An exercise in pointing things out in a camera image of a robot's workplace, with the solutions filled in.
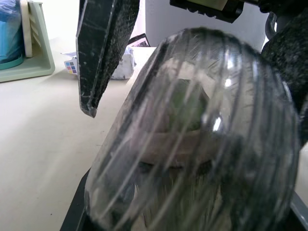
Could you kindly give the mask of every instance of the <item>clear plastic lid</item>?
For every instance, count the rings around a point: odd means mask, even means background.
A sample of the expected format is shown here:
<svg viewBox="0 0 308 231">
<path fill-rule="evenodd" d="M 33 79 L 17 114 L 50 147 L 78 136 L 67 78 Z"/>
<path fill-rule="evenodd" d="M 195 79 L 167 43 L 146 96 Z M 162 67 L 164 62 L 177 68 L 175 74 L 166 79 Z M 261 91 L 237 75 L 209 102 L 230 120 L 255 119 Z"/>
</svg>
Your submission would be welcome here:
<svg viewBox="0 0 308 231">
<path fill-rule="evenodd" d="M 87 213 L 105 230 L 272 231 L 298 151 L 279 74 L 234 37 L 187 29 L 140 72 L 90 170 Z"/>
</svg>

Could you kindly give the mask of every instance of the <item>blue container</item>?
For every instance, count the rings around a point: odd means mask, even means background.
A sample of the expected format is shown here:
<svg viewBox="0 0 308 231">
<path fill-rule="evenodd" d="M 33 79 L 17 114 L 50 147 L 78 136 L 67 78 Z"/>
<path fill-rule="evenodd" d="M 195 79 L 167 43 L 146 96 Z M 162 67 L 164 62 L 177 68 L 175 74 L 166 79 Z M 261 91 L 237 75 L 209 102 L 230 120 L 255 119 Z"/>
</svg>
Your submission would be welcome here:
<svg viewBox="0 0 308 231">
<path fill-rule="evenodd" d="M 25 53 L 19 0 L 0 1 L 0 70 L 23 62 Z"/>
</svg>

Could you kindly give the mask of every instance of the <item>green object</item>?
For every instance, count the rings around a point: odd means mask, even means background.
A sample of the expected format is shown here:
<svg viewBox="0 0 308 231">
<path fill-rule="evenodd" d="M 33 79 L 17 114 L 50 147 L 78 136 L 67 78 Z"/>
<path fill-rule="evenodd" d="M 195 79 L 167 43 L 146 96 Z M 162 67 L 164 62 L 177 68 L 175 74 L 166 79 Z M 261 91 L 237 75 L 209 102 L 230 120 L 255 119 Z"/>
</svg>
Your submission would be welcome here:
<svg viewBox="0 0 308 231">
<path fill-rule="evenodd" d="M 24 59 L 22 64 L 9 69 L 3 70 L 0 67 L 0 82 L 51 75 L 55 71 L 42 3 L 29 1 L 28 5 L 34 43 L 33 57 Z"/>
<path fill-rule="evenodd" d="M 185 93 L 189 86 L 190 80 L 179 79 L 175 90 L 171 96 L 171 102 L 169 107 L 169 130 L 171 130 L 174 121 L 178 118 L 180 124 L 183 125 L 186 121 L 190 120 L 187 131 L 199 130 L 201 126 L 200 118 L 204 113 L 208 96 L 204 92 L 203 88 L 197 84 L 189 96 L 186 105 L 182 108 L 182 104 L 185 98 Z M 191 115 L 187 111 L 194 109 L 194 113 Z"/>
<path fill-rule="evenodd" d="M 15 59 L 13 61 L 10 61 L 8 63 L 0 64 L 0 70 L 9 69 L 14 66 L 18 66 L 22 64 L 24 61 L 24 57 L 21 55 L 18 59 Z"/>
</svg>

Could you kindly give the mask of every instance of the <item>plastic container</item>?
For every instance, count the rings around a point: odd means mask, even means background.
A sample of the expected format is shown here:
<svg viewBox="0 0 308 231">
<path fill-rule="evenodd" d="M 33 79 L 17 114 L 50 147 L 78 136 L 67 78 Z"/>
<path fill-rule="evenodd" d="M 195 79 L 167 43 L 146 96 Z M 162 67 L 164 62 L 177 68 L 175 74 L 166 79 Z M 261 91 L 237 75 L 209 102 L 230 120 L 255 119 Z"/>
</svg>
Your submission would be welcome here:
<svg viewBox="0 0 308 231">
<path fill-rule="evenodd" d="M 0 70 L 23 62 L 25 53 L 19 0 L 0 3 Z"/>
<path fill-rule="evenodd" d="M 104 230 L 273 231 L 288 212 L 299 141 L 279 74 L 219 31 L 165 39 L 90 170 Z"/>
</svg>

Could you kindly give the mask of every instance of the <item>plastic tray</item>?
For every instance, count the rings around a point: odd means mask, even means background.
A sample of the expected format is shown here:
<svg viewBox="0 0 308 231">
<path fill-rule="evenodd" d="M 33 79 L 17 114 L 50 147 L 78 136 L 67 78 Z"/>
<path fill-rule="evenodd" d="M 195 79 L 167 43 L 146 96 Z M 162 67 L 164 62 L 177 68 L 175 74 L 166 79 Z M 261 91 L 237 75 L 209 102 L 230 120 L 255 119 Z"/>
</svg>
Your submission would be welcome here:
<svg viewBox="0 0 308 231">
<path fill-rule="evenodd" d="M 25 59 L 18 66 L 1 70 L 0 82 L 51 75 L 55 70 L 47 35 L 41 2 L 29 1 L 29 17 L 32 32 L 33 58 Z"/>
</svg>

